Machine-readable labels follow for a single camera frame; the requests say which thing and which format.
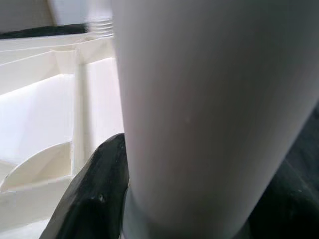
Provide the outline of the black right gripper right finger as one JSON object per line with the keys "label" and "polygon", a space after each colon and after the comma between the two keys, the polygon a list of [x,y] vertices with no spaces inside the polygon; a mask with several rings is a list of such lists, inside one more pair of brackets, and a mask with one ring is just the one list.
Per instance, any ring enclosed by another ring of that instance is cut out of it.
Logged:
{"label": "black right gripper right finger", "polygon": [[317,239],[319,196],[283,163],[248,219],[254,239]]}

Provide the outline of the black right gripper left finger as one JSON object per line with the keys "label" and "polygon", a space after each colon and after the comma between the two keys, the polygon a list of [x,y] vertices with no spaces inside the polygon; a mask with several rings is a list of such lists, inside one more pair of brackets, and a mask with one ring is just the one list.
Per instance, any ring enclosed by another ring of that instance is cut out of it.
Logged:
{"label": "black right gripper left finger", "polygon": [[100,144],[73,178],[42,239],[117,239],[129,183],[123,133]]}

